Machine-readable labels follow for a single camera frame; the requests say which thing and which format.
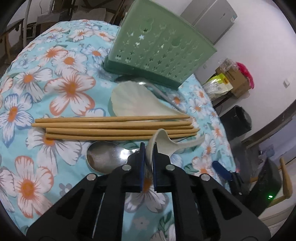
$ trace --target basket base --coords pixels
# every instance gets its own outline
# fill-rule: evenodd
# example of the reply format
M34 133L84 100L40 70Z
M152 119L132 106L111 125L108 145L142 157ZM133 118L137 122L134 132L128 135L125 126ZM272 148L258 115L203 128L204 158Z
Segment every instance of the basket base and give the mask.
M174 80L171 80L158 74L154 74L150 71L139 69L128 64L119 63L117 61L109 60L108 56L105 58L104 61L104 70L113 74L124 74L144 77L148 79L151 83L169 87L175 90L177 90L178 87L181 85L180 83Z

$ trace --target basket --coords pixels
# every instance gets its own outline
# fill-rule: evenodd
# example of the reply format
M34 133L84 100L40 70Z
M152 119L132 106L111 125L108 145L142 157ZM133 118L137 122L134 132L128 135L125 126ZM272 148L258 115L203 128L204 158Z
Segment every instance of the basket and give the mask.
M136 0L104 69L177 89L215 52L214 46L180 17L150 0Z

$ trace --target tablecloth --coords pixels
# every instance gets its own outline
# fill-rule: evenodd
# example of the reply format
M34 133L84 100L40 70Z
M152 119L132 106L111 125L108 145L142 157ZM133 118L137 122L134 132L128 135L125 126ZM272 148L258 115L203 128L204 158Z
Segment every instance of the tablecloth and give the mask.
M112 89L118 77L102 64L118 26L102 21L60 22L33 40L13 61L0 84L0 200L23 233L88 173L90 142L45 138L32 128L35 118L110 116ZM174 91L159 86L192 116L205 134L201 146L181 150L171 162L188 173L210 174L218 160L235 171L224 128L194 75ZM135 148L139 142L120 142ZM170 193L156 193L149 175L142 193L127 193L122 240L175 240Z

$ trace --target orange flower center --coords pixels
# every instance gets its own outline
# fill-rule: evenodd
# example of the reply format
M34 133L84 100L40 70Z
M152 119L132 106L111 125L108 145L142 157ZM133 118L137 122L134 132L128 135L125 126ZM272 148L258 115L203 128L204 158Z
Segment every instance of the orange flower center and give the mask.
M24 83L25 83L25 84L30 83L32 80L34 80L33 75L31 75L31 74L26 74L26 75L24 76Z
M46 54L46 57L47 58L52 58L52 57L55 57L57 54L57 51L56 50L53 50L53 49L50 49L47 54Z
M71 81L70 83L65 84L65 92L67 92L69 96L75 96L76 89L77 89L77 84L74 81Z
M196 106L195 109L200 112L202 109L199 106Z
M210 146L207 146L207 154L209 155L211 153L211 147Z
M216 128L215 129L215 132L216 132L217 136L222 136L221 135L221 130L219 128Z
M176 104L180 104L181 103L181 100L178 98L178 97L174 97L174 102L176 103Z
M47 146L54 146L54 140L51 138L46 138L45 135L43 136L43 142Z
M8 122L13 122L16 116L17 116L17 107L13 106L11 107L8 114L8 118L7 118Z
M79 34L78 34L79 37L81 37L83 35L84 35L84 31L80 31Z
M99 51L97 51L97 50L92 51L92 54L94 56L101 56L101 53Z
M206 170L205 168L201 168L201 169L200 169L200 173L201 173L201 174L207 174L207 170Z
M32 200L34 198L34 183L31 180L25 179L22 182L20 191L25 199Z
M74 62L75 62L75 59L72 58L72 57L67 57L67 58L65 58L65 60L64 60L64 63L67 64L67 65L73 65Z
M151 179L149 178L144 179L143 193L147 193L149 191L151 184L152 184Z

